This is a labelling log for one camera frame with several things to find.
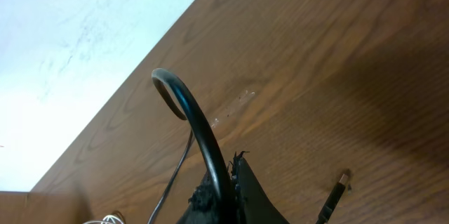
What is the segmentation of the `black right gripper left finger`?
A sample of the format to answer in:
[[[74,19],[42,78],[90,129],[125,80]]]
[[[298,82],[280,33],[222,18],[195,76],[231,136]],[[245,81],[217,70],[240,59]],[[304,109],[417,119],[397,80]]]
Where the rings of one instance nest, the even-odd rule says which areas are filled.
[[[206,172],[192,196],[188,199],[189,206],[177,224],[222,224],[223,219],[213,189],[209,172]]]

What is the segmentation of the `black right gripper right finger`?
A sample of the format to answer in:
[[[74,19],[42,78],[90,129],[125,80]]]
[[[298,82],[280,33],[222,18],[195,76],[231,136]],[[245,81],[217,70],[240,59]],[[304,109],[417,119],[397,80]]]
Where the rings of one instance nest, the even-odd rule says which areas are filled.
[[[231,180],[236,192],[240,223],[288,224],[288,221],[270,202],[261,184],[243,157],[246,151],[234,153]]]

